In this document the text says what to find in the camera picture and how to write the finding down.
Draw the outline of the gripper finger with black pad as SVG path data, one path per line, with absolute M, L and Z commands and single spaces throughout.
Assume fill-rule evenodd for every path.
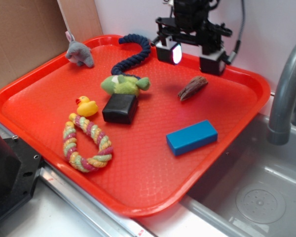
M 209 52 L 207 49 L 200 50 L 200 70 L 203 73 L 220 76 L 227 65 L 231 64 L 225 48 Z

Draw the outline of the gripper finger lit pad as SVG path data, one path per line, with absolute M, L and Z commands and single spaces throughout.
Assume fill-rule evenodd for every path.
M 156 45 L 157 59 L 172 65 L 179 64 L 182 59 L 182 47 L 179 42 L 167 36 L 164 41 L 160 40 Z

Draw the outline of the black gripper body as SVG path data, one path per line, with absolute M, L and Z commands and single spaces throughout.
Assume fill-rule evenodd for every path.
M 219 5 L 218 0 L 175 0 L 173 16 L 156 19 L 158 36 L 152 41 L 156 46 L 168 46 L 167 40 L 202 48 L 203 55 L 210 55 L 222 49 L 222 37 L 230 37 L 232 30 L 225 24 L 209 21 L 209 12 Z

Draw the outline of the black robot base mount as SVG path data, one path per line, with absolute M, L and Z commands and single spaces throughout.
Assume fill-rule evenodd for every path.
M 41 164 L 23 139 L 0 135 L 0 222 L 33 197 Z

